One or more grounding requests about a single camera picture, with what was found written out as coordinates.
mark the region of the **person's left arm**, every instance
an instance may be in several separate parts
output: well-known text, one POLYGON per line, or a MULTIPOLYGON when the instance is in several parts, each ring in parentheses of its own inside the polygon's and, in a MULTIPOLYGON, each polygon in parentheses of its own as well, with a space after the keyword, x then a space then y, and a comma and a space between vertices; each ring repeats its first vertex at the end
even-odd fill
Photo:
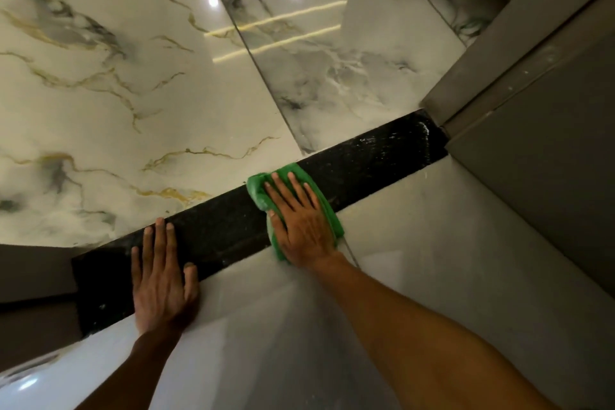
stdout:
POLYGON ((194 264, 184 266, 181 282, 172 224, 156 220, 143 231, 143 267, 132 249, 135 321, 140 337, 130 355, 76 410, 147 410, 167 359, 199 309, 199 279, 194 264))

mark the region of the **hand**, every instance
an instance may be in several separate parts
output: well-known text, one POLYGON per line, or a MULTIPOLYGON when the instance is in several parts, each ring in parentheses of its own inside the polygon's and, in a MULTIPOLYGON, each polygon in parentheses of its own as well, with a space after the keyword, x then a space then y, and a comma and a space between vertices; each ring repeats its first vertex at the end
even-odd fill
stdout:
POLYGON ((277 191, 267 182, 265 190, 280 209, 286 228, 274 211, 269 212, 269 217, 286 258, 297 267, 313 269, 322 259, 335 255, 343 257, 335 250, 333 232, 322 212, 318 196, 310 186, 305 183, 302 187, 295 174, 288 173, 296 198, 277 173, 273 173, 272 177, 277 191))
POLYGON ((156 220, 156 239, 152 227, 143 231, 143 269, 139 249, 132 248, 132 297, 135 303, 136 328, 144 334, 161 326, 183 331, 199 310, 199 278, 196 266, 186 263, 186 286, 181 284, 177 261, 177 242, 173 224, 156 220))

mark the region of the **cleaning rag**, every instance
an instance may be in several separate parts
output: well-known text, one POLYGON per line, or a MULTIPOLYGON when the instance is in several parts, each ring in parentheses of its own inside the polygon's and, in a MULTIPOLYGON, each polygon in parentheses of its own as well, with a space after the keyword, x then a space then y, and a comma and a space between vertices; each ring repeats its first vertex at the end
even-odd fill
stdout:
MULTIPOLYGON (((298 182, 301 185, 303 185, 304 183, 307 183, 310 186, 312 191, 314 191, 316 196, 318 196, 320 207, 322 208, 325 214, 325 218, 327 219, 327 222, 329 223, 329 226, 331 227, 331 230, 333 232, 333 237, 335 240, 335 244, 337 245, 338 238, 344 235, 344 229, 342 228, 342 224, 340 223, 340 220, 338 219, 338 217, 335 215, 335 212, 331 208, 331 204, 329 204, 329 202, 327 201, 327 198, 325 198, 325 196, 322 194, 318 186, 316 186, 316 184, 312 180, 312 177, 310 177, 308 173, 306 173, 301 167, 299 167, 297 163, 288 164, 282 168, 279 168, 275 172, 277 172, 281 180, 284 182, 284 185, 287 186, 287 188, 292 192, 292 194, 295 197, 297 195, 295 193, 295 189, 293 188, 293 184, 290 182, 290 180, 288 180, 289 172, 292 172, 295 174, 295 177, 297 178, 298 182)), ((278 209, 278 207, 273 203, 273 201, 271 201, 271 198, 265 191, 265 186, 264 186, 265 182, 269 182, 273 186, 273 188, 275 188, 273 178, 271 177, 271 174, 268 174, 268 173, 252 175, 246 181, 245 186, 248 189, 248 193, 250 194, 252 201, 254 201, 258 209, 260 209, 261 211, 265 211, 265 212, 272 209, 280 217, 281 220, 284 220, 284 217, 282 216, 280 209, 278 209)), ((277 255, 278 259, 285 260, 286 257, 282 253, 280 249, 280 245, 277 242, 277 238, 275 237, 275 233, 273 231, 273 226, 271 225, 271 218, 269 217, 269 214, 267 214, 267 234, 269 235, 269 241, 271 242, 271 245, 273 246, 273 249, 275 250, 275 254, 277 255)))

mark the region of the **finger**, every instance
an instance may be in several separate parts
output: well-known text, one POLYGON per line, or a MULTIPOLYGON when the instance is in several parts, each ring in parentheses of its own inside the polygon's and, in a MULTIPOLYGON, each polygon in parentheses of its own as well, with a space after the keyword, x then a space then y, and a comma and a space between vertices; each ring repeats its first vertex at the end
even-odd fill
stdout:
POLYGON ((150 278, 152 274, 152 261, 154 251, 152 250, 152 236, 154 231, 151 225, 143 230, 143 280, 150 278))
POLYGON ((286 204, 286 201, 284 201, 284 198, 280 196, 280 193, 278 193, 269 182, 265 182, 265 191, 284 217, 287 217, 290 212, 293 212, 288 204, 286 204))
POLYGON ((301 205, 297 201, 296 197, 293 196, 292 192, 288 189, 288 187, 284 184, 284 182, 280 178, 280 175, 278 175, 277 172, 273 172, 271 174, 271 177, 273 178, 273 183, 275 183, 275 186, 277 187, 277 191, 280 192, 288 205, 293 209, 300 209, 301 205))
POLYGON ((184 300, 186 302, 191 302, 199 298, 199 294, 201 293, 199 289, 199 271, 191 262, 184 265, 184 279, 186 279, 184 300))
POLYGON ((310 206, 312 206, 312 204, 309 202, 308 196, 306 195, 305 191, 303 190, 303 187, 301 186, 301 184, 297 180, 296 175, 294 173, 292 173, 292 172, 289 172, 288 173, 288 178, 290 179, 290 183, 292 184, 293 188, 295 189, 295 193, 297 194, 297 198, 299 198, 299 202, 301 203, 301 205, 304 208, 309 208, 310 206))
POLYGON ((139 261, 138 246, 133 246, 130 251, 130 274, 132 275, 132 289, 139 289, 141 285, 141 262, 139 261))
POLYGON ((271 219, 271 227, 273 227, 273 231, 277 238, 277 242, 280 245, 284 254, 286 254, 286 250, 288 250, 288 232, 286 231, 286 227, 284 227, 284 223, 280 219, 275 211, 269 212, 269 218, 271 219))
POLYGON ((164 260, 167 257, 167 231, 164 227, 164 219, 156 219, 156 239, 154 240, 154 268, 152 273, 161 272, 164 269, 164 260))
POLYGON ((303 186, 307 191, 307 195, 309 196, 310 201, 312 201, 312 206, 314 207, 314 209, 318 209, 320 211, 320 200, 318 199, 318 196, 316 196, 316 193, 314 193, 312 187, 310 187, 308 183, 304 183, 303 186))
POLYGON ((177 262, 177 239, 175 238, 175 227, 170 222, 167 224, 167 260, 165 269, 176 270, 179 272, 180 265, 177 262))

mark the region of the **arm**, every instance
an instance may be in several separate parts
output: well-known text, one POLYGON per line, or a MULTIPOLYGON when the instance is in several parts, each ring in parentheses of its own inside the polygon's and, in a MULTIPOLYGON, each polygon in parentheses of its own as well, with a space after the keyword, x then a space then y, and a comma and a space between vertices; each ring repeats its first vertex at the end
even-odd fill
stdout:
POLYGON ((267 188, 286 222, 270 214, 281 248, 335 298, 402 407, 556 409, 479 336, 350 265, 334 249, 316 195, 289 177, 297 198, 277 176, 279 193, 267 188))
POLYGON ((76 410, 147 410, 167 359, 181 333, 196 317, 199 279, 196 266, 184 266, 181 283, 175 229, 156 220, 143 231, 143 268, 132 249, 132 284, 136 327, 141 336, 130 355, 76 410))

